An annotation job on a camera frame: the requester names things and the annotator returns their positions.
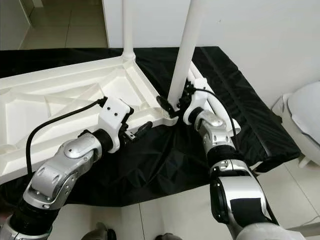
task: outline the white toilet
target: white toilet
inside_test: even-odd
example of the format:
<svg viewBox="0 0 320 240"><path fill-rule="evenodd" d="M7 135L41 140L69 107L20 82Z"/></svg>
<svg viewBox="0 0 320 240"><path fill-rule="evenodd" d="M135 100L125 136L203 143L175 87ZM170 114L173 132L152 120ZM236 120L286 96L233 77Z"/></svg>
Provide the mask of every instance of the white toilet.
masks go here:
<svg viewBox="0 0 320 240"><path fill-rule="evenodd" d="M309 161L320 165L320 81L284 94L272 111L304 155L299 167Z"/></svg>

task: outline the grout line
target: grout line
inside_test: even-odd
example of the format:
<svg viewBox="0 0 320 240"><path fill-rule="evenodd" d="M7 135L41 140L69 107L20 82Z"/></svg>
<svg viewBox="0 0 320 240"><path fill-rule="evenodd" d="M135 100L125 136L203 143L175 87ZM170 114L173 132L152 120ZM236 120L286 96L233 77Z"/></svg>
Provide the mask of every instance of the grout line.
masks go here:
<svg viewBox="0 0 320 240"><path fill-rule="evenodd" d="M286 164L283 164L285 169L289 172L289 174L291 175L291 177L293 178L293 180L295 181L295 183L298 185L298 187L300 188L300 190L303 192L303 195L305 196L305 198L308 200L309 204L311 205L311 207L313 208L313 210L315 211L315 213L319 216L318 211L316 210L316 208L314 207L314 205L311 203L310 199L308 198L308 196L306 195L306 193L303 191L303 189L301 188L300 184L298 183L298 181L295 179L295 177L292 175L292 173L290 172L290 170L287 168Z"/></svg>
<svg viewBox="0 0 320 240"><path fill-rule="evenodd" d="M141 207L140 207L140 203L138 203L138 204L139 204L139 211L140 211L140 219L141 219L143 239L146 240L145 230L144 230L144 223L143 223L143 221L142 221Z"/></svg>
<svg viewBox="0 0 320 240"><path fill-rule="evenodd" d="M66 47L67 47L68 34L69 34L70 23L71 23L71 17L72 17L72 9L70 10L70 18L69 18L68 30L66 31L66 35L65 35L64 48L66 48Z"/></svg>

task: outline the black tarp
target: black tarp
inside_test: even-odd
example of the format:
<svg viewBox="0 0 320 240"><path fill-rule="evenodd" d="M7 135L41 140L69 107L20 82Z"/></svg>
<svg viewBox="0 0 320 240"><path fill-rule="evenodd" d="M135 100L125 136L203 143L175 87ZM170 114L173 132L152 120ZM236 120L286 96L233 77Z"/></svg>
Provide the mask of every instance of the black tarp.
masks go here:
<svg viewBox="0 0 320 240"><path fill-rule="evenodd" d="M178 48L136 48L136 62L160 95L167 96ZM121 49L46 49L2 51L0 77L121 55ZM300 150L277 117L261 101L237 66L219 47L197 47L193 62L241 126L240 151L248 165L262 162L266 172L297 158ZM1 186L2 197L16 203L23 177ZM152 128L94 164L72 190L68 203L125 206L207 184L208 166L199 135L179 121Z"/></svg>

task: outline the tiled floor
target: tiled floor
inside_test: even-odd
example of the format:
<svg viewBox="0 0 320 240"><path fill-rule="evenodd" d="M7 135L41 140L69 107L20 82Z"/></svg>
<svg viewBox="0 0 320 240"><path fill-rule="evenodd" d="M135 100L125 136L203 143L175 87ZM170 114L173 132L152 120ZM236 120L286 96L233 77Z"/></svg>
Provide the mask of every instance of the tiled floor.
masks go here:
<svg viewBox="0 0 320 240"><path fill-rule="evenodd" d="M101 0L44 0L21 49L106 48Z"/></svg>
<svg viewBox="0 0 320 240"><path fill-rule="evenodd" d="M293 160L258 179L284 228L300 226L319 215L319 166L309 164L299 168L298 160ZM68 224L72 215L77 217ZM227 227L217 223L211 215L209 186L206 185L122 208L67 205L59 214L49 240L61 239L62 234L69 240L79 240L99 221L115 229L119 240L153 240L166 232L175 233L183 240L232 239ZM317 222L320 222L319 217L312 221ZM307 240L320 240L320 236Z"/></svg>

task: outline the doorway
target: doorway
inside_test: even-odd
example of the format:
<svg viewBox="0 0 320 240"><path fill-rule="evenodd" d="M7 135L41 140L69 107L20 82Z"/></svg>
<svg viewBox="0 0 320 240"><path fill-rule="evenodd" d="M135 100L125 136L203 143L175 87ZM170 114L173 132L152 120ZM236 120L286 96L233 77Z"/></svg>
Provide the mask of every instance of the doorway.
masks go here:
<svg viewBox="0 0 320 240"><path fill-rule="evenodd" d="M21 49L108 47L102 0L31 1L22 0L31 28Z"/></svg>

